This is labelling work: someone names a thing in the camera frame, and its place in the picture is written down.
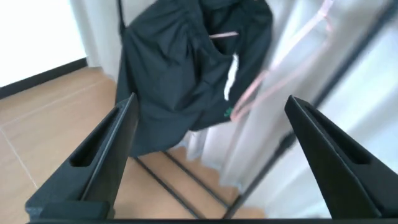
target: black baseboard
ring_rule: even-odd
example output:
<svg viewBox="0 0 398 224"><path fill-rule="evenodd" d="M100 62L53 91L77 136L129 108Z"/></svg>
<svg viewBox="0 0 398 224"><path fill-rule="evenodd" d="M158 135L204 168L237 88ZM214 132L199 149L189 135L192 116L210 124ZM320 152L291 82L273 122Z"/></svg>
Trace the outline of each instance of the black baseboard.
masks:
<svg viewBox="0 0 398 224"><path fill-rule="evenodd" d="M58 78L61 77L62 75L74 72L86 66L87 66L86 58L82 58L74 62L70 62L66 65L62 65L57 68L48 70L46 72L26 78L24 80L0 87L0 100L7 96L19 93L20 91L24 91L29 88L35 87L39 84L53 80L54 78Z"/></svg>

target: black garment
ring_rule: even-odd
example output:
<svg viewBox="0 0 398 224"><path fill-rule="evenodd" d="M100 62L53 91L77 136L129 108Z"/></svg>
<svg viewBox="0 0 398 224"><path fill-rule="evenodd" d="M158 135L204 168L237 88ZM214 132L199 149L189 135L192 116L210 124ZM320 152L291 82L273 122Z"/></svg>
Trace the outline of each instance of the black garment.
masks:
<svg viewBox="0 0 398 224"><path fill-rule="evenodd" d="M260 71L271 43L272 13L255 0L158 0L124 31L116 101L137 93L140 120L131 156L164 151L188 130L229 121ZM236 31L235 37L210 34ZM232 62L239 70L229 94Z"/></svg>

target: black strap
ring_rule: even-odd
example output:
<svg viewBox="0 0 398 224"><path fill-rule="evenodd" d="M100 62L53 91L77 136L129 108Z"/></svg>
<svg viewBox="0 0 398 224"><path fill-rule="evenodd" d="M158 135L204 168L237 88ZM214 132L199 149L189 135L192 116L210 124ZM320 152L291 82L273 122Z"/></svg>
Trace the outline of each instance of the black strap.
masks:
<svg viewBox="0 0 398 224"><path fill-rule="evenodd" d="M122 0L118 0L118 14L119 14L119 34L122 37L124 30L126 30L126 25L124 23L124 18L123 18Z"/></svg>

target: drying rack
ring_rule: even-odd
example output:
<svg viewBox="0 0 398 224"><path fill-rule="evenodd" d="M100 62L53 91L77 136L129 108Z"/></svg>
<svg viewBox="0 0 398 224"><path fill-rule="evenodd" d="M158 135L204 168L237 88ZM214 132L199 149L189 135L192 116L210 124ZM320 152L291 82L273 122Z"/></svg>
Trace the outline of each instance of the drying rack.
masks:
<svg viewBox="0 0 398 224"><path fill-rule="evenodd" d="M378 14L377 18L371 24L367 32L362 36L362 38L356 43L355 48L351 51L351 53L347 56L345 61L338 67L336 72L331 76L330 81L325 85L325 87L321 90L320 94L315 98L315 101L312 105L315 108L318 108L327 96L330 94L332 89L342 80L342 78L347 74L347 71L351 68L351 66L355 63L355 61L359 58L359 56L366 50L366 47L371 43L372 40L380 33L383 27L388 24L389 21L396 15L398 9L398 1L391 0L387 6ZM118 0L118 16L119 16L119 34L122 37L124 30L126 29L126 25L124 22L123 16L123 5L122 0ZM275 163L279 160L279 158L293 145L296 141L296 136L291 130L288 132L281 140L278 147L274 150L273 155L265 164L265 166L260 170L258 175L254 178L254 180L249 184L247 189L239 194L239 196L234 200L232 204L226 202L221 196L212 191L212 189L207 186L203 181L200 180L195 174L189 171L183 164L181 164L176 158L174 158L168 152L163 152L163 154L172 161L175 165L177 165L184 173L186 173L192 180L194 180L200 187L206 190L218 203L222 204L227 211L223 215L223 219L232 218L236 211L241 207L241 205L248 199L248 197L253 193L256 187L260 184L261 180L267 175L267 173L271 170L271 168L275 165ZM178 192L174 191L171 187L169 187L163 180L161 180L149 167L147 167L139 158L134 158L137 163L152 176L176 201L178 201L186 210L188 210L195 218L204 218L204 215L201 214L195 207L190 205Z"/></svg>

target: green logo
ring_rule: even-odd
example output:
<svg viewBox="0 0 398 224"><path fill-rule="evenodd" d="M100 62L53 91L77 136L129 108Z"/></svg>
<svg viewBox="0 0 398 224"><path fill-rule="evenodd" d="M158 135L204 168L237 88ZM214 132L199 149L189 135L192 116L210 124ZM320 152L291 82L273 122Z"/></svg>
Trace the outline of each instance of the green logo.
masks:
<svg viewBox="0 0 398 224"><path fill-rule="evenodd" d="M227 118L227 117L231 116L231 113L232 113L232 107L229 107L229 108L225 111L224 117Z"/></svg>

